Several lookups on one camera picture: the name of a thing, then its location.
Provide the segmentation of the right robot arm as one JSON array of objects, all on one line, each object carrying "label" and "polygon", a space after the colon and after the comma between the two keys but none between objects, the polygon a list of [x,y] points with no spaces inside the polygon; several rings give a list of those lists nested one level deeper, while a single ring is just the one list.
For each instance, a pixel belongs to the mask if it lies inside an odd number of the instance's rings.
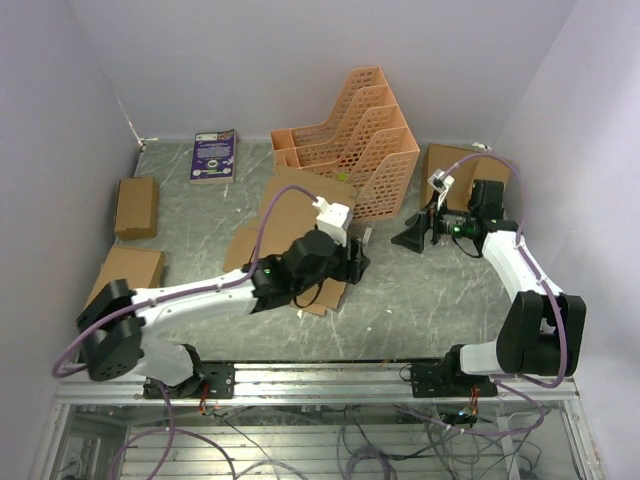
[{"label": "right robot arm", "polygon": [[435,191],[429,203],[406,222],[391,242],[423,252],[427,234],[437,244],[448,236],[468,239],[475,259],[487,260],[497,272],[511,307],[497,338],[481,344],[455,345],[438,360],[411,365],[410,382],[417,398],[474,394],[493,396],[494,381],[520,377],[542,388],[555,388],[574,374],[587,308],[549,280],[529,252],[516,222],[504,217],[503,183],[476,180],[465,211],[451,210],[445,194]]}]

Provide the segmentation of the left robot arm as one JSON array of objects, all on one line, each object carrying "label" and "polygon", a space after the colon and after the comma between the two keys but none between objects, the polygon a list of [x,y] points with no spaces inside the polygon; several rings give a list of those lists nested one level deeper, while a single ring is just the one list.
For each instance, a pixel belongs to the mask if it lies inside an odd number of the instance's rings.
[{"label": "left robot arm", "polygon": [[219,380],[194,347],[162,334],[218,316],[254,314],[291,304],[329,280],[357,284],[370,264],[358,238],[340,245],[312,230],[281,254],[222,276],[169,288],[107,284],[78,318],[82,354],[94,382],[133,372],[161,382],[176,397],[195,397]]}]

